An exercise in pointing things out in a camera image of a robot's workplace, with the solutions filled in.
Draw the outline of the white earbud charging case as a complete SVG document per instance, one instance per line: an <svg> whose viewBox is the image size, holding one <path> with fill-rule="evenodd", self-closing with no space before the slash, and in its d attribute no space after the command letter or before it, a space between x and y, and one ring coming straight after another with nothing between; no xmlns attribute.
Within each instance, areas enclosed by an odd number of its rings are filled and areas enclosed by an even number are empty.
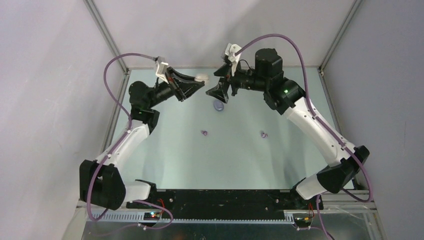
<svg viewBox="0 0 424 240"><path fill-rule="evenodd" d="M199 73L195 76L194 80L197 81L197 82L208 83L210 81L210 77L209 77L208 74Z"/></svg>

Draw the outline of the purple oval charging case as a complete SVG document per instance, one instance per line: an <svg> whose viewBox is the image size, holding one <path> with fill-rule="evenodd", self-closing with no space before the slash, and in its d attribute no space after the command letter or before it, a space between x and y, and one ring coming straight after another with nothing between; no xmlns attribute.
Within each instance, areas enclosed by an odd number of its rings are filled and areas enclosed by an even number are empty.
<svg viewBox="0 0 424 240"><path fill-rule="evenodd" d="M225 108L224 103L220 100L215 100L213 102L213 107L217 112L222 112Z"/></svg>

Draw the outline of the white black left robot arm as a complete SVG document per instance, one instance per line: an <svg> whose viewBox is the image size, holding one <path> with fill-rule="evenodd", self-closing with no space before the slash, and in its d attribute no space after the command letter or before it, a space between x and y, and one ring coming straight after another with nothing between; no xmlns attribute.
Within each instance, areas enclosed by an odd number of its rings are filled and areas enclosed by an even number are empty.
<svg viewBox="0 0 424 240"><path fill-rule="evenodd" d="M155 184L145 180L124 181L120 170L136 148L156 128L160 112L154 107L175 97L183 102L204 87L209 80L205 73L186 75L167 67L157 74L154 85L142 81L129 85L130 110L121 135L94 160L84 160L79 167L80 199L88 206L117 210L123 203L138 200L145 208L153 208L158 194Z"/></svg>

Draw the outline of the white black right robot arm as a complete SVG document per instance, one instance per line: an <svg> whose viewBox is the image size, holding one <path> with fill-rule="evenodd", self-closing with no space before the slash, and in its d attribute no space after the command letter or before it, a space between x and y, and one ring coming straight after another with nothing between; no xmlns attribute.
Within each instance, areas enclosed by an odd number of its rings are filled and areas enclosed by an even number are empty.
<svg viewBox="0 0 424 240"><path fill-rule="evenodd" d="M273 48L255 53L255 67L243 69L236 55L238 46L229 45L224 51L222 65L214 72L218 84L206 94L227 103L228 89L235 96L239 89L263 92L268 107L285 116L306 134L317 147L327 166L299 181L291 190L291 204L304 209L311 198L330 192L338 193L359 172L359 164L370 155L365 146L355 146L328 125L315 106L307 99L305 90L284 76L283 59Z"/></svg>

